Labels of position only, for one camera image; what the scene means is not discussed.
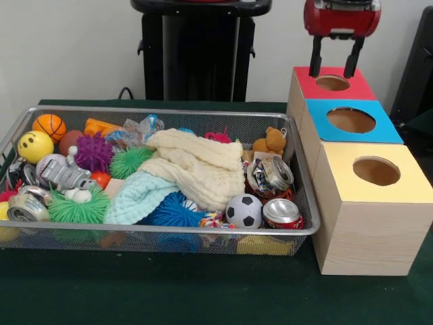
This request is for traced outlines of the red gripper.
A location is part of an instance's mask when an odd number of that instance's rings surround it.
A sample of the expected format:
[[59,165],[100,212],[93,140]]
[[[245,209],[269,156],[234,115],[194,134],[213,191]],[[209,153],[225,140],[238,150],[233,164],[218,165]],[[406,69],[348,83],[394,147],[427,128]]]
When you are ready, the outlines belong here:
[[342,37],[342,40],[352,39],[354,45],[346,60],[344,78],[352,78],[365,37],[374,33],[381,13],[380,1],[305,1],[304,27],[310,35],[314,36],[309,76],[319,76],[323,37],[348,35]]

